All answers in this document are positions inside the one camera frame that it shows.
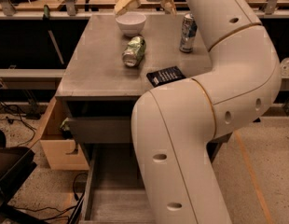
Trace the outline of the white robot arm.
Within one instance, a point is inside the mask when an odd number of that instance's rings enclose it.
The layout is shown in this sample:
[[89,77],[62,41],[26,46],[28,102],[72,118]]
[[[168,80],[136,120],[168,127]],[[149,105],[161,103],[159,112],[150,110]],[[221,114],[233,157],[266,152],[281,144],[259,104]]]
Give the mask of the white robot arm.
[[245,0],[186,2],[213,68],[144,93],[132,142],[156,224],[231,224],[206,146],[268,110],[280,62]]

